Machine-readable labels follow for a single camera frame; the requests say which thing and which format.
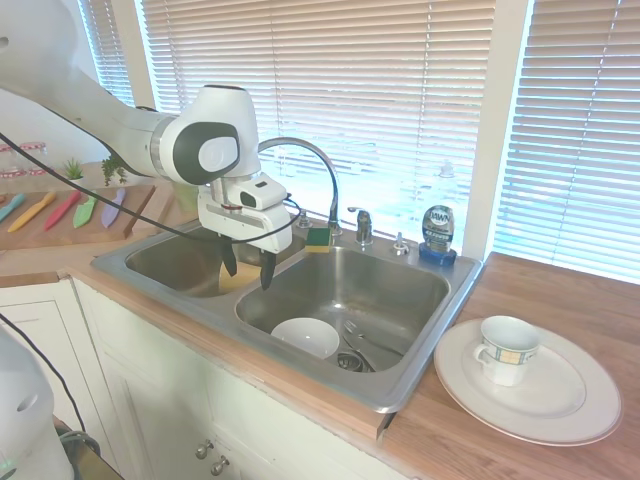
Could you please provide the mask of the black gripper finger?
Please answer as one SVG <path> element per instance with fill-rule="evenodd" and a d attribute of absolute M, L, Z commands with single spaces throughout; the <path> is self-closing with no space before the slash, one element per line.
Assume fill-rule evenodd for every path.
<path fill-rule="evenodd" d="M 221 242 L 221 258 L 225 269 L 230 277 L 234 277 L 237 274 L 237 261 L 235 253 L 233 251 L 233 245 L 231 239 L 227 236 L 220 236 Z"/>
<path fill-rule="evenodd" d="M 260 252 L 260 281 L 261 288 L 267 290 L 272 282 L 276 266 L 276 255 L 269 251 Z"/>

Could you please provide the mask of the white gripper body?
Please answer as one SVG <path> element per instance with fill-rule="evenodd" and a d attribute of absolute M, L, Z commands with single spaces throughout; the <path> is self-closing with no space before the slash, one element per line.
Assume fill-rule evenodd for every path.
<path fill-rule="evenodd" d="M 265 173 L 219 178 L 198 188 L 201 225 L 232 240 L 272 253 L 292 243 L 285 188 Z"/>

